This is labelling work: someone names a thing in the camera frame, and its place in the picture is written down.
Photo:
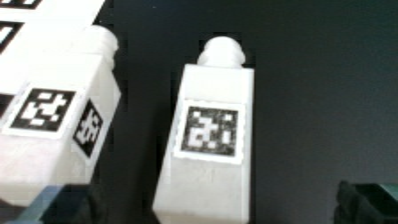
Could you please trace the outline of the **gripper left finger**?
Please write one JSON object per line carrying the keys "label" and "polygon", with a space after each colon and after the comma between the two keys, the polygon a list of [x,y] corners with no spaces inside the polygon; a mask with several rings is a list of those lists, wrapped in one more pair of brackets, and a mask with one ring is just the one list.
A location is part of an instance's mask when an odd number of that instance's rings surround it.
{"label": "gripper left finger", "polygon": [[48,186],[14,224],[107,224],[102,187],[94,184]]}

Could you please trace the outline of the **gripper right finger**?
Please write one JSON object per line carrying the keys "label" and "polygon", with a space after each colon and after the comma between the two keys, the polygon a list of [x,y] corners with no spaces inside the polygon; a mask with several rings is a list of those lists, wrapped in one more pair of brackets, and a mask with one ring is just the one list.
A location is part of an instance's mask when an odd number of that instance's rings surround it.
{"label": "gripper right finger", "polygon": [[338,185],[336,224],[398,224],[398,183]]}

